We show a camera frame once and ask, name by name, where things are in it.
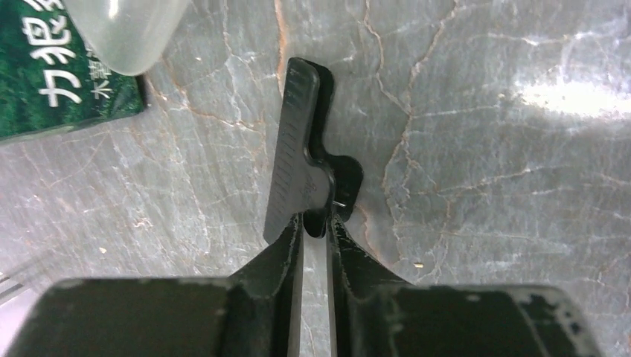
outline marble surface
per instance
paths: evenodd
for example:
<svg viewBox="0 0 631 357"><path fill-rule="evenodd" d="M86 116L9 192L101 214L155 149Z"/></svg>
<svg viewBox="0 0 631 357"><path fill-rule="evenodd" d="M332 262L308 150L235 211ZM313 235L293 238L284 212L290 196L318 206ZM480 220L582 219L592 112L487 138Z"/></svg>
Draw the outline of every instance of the marble surface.
<svg viewBox="0 0 631 357"><path fill-rule="evenodd" d="M0 147L0 271L230 274L261 232L286 61L326 65L347 224L417 284L545 283L631 354L627 0L194 0L133 118ZM323 241L302 355L328 356Z"/></svg>

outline green snack packet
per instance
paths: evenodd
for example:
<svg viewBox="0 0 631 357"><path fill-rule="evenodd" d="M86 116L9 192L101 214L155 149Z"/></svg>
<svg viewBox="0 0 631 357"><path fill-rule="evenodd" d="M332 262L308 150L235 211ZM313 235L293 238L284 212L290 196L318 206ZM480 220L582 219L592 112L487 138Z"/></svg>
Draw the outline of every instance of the green snack packet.
<svg viewBox="0 0 631 357"><path fill-rule="evenodd" d="M0 0L0 8L0 140L76 130L143 110L136 78L99 61L61 0Z"/></svg>

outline black clip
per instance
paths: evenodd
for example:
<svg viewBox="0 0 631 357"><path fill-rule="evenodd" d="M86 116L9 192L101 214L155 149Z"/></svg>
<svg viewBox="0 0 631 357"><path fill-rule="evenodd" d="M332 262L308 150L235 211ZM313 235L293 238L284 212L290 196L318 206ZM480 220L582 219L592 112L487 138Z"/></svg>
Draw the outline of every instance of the black clip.
<svg viewBox="0 0 631 357"><path fill-rule="evenodd" d="M333 90L328 69L289 59L263 231L268 243L295 213L304 213L304 228L312 237L324 236L333 211L344 221L353 213L362 166L350 156L331 155L322 142Z"/></svg>

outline translucent plastic object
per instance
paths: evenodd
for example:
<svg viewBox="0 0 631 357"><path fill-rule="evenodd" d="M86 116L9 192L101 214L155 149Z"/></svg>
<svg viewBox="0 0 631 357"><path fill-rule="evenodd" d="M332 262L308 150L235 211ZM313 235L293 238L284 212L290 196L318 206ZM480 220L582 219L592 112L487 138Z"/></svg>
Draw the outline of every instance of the translucent plastic object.
<svg viewBox="0 0 631 357"><path fill-rule="evenodd" d="M137 75L149 69L169 42L189 0L65 0L64 4L99 60Z"/></svg>

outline gray marble countertop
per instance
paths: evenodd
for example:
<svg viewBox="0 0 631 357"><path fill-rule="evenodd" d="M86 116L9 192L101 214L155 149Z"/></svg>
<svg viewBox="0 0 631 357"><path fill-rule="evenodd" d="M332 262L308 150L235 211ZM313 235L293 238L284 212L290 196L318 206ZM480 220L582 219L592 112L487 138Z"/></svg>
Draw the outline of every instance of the gray marble countertop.
<svg viewBox="0 0 631 357"><path fill-rule="evenodd" d="M626 0L195 0L133 118L0 147L0 271L230 274L264 246L286 61L326 65L354 238L417 284L544 283L631 353ZM323 241L303 356L328 356Z"/></svg>

